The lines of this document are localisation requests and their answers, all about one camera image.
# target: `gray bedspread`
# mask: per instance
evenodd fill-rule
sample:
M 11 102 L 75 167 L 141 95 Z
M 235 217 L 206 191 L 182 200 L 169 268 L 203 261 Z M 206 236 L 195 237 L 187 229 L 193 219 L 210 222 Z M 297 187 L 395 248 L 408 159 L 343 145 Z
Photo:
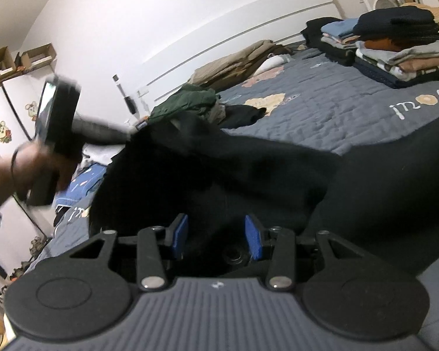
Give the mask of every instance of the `gray bedspread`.
M 304 59 L 314 53 L 303 51 L 282 70 L 268 71 L 222 92 L 222 100 L 228 104 L 284 94 L 281 104 L 269 116 L 228 132 L 342 154 L 352 145 L 397 139 L 439 117 L 439 82 L 393 90 L 353 67 L 329 62 L 324 55 Z M 55 239 L 36 262 L 62 254 L 88 239 L 88 218 L 81 213 L 91 199 L 89 195 L 69 209 Z

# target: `gray folded garment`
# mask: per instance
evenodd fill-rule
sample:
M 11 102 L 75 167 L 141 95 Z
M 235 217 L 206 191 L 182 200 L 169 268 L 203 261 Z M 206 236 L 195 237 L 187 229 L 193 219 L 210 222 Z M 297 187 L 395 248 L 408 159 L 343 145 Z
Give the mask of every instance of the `gray folded garment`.
M 325 36 L 322 37 L 320 39 L 320 41 L 328 43 L 329 45 L 332 45 L 334 48 L 337 48 L 337 49 L 347 50 L 347 49 L 355 49 L 356 48 L 356 44 L 355 43 L 348 43 L 346 45 L 343 45 L 343 44 L 338 43 L 337 41 L 335 41 L 333 38 L 325 37 Z
M 395 51 L 367 49 L 363 41 L 357 41 L 356 47 L 364 56 L 392 66 L 411 58 L 435 58 L 439 56 L 439 41 L 430 43 L 429 45 L 414 46 L 398 53 Z

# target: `white headboard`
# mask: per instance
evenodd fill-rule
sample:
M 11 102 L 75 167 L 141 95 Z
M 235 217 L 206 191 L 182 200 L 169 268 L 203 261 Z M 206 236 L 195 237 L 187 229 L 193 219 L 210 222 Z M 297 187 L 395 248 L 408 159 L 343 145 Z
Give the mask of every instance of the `white headboard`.
M 300 41 L 306 22 L 325 16 L 340 17 L 333 0 L 256 0 L 181 37 L 124 79 L 138 81 L 130 86 L 132 91 L 148 87 L 143 99 L 152 109 L 204 64 L 261 39 L 281 44 Z

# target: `orange folded garment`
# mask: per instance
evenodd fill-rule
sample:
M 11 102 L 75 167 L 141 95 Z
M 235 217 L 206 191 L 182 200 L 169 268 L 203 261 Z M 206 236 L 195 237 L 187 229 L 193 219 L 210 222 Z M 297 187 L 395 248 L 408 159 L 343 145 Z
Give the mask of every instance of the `orange folded garment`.
M 398 65 L 405 72 L 416 72 L 439 66 L 439 56 L 436 58 L 412 58 Z
M 368 41 L 364 42 L 364 46 L 367 49 L 395 51 L 396 53 L 398 53 L 404 49 L 409 49 L 410 47 L 412 47 L 412 46 L 407 46 L 407 47 L 398 46 L 398 45 L 394 44 L 392 42 L 392 40 L 389 38 L 368 40 Z

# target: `gray ribbed surface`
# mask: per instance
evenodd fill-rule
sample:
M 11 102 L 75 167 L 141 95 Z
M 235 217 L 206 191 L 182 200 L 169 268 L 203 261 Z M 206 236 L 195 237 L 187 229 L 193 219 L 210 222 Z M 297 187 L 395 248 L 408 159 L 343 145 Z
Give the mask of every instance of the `gray ribbed surface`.
M 290 294 L 255 279 L 180 278 L 165 292 L 141 297 L 131 314 L 94 339 L 46 345 L 20 338 L 8 351 L 427 351 L 416 337 L 367 345 L 316 326 Z

